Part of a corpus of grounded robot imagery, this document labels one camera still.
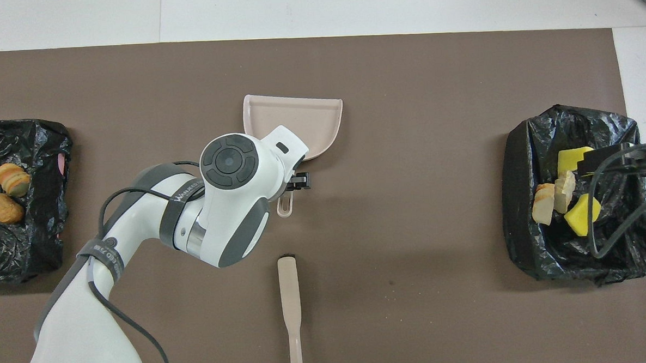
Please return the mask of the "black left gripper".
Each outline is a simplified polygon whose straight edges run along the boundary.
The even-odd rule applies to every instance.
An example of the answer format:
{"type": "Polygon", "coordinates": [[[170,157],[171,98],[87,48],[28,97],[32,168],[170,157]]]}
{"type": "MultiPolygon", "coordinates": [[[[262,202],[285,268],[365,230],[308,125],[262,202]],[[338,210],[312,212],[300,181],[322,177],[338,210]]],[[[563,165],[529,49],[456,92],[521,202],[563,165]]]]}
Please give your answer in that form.
{"type": "Polygon", "coordinates": [[[286,192],[294,192],[296,190],[311,189],[310,183],[309,172],[296,173],[286,183],[285,190],[286,192]]]}

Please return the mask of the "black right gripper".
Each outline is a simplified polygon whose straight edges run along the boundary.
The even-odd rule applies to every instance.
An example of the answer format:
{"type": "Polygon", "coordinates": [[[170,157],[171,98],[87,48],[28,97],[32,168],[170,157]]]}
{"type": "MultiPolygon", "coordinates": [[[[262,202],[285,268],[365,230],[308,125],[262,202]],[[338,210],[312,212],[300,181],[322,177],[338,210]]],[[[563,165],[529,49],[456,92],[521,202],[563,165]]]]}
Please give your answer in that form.
{"type": "Polygon", "coordinates": [[[646,143],[621,143],[585,152],[576,171],[582,177],[596,173],[646,176],[646,143]]]}

